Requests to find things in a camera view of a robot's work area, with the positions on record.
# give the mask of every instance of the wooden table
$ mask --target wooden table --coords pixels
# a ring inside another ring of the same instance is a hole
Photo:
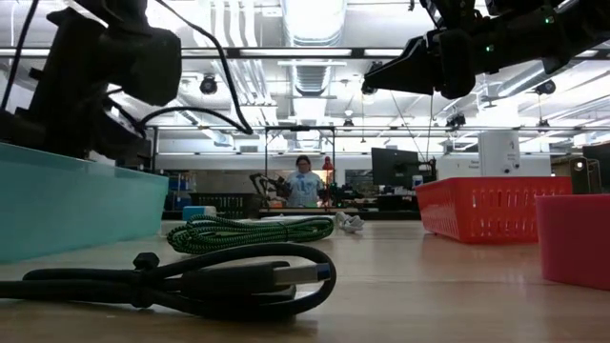
[[[335,261],[334,293],[275,324],[222,323],[162,308],[0,301],[0,342],[610,342],[610,293],[544,281],[535,245],[465,246],[417,222],[368,223],[315,242]],[[138,252],[181,256],[159,238],[0,266],[129,268]]]

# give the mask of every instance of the green braided cable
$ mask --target green braided cable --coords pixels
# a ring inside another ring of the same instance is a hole
[[[209,215],[194,215],[186,225],[168,233],[177,252],[204,254],[249,244],[312,242],[333,233],[334,221],[311,217],[289,222],[244,223]]]

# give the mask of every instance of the teal block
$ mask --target teal block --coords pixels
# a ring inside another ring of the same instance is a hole
[[[0,144],[0,262],[154,235],[167,177]]]

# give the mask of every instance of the woman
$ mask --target woman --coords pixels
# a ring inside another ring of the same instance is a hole
[[[290,187],[288,207],[317,207],[317,191],[322,190],[322,179],[312,172],[312,162],[306,155],[296,159],[297,171],[286,178]]]

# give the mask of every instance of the orange basket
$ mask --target orange basket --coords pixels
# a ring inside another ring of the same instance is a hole
[[[569,177],[457,177],[416,188],[423,227],[462,243],[538,242],[538,195],[572,193]]]

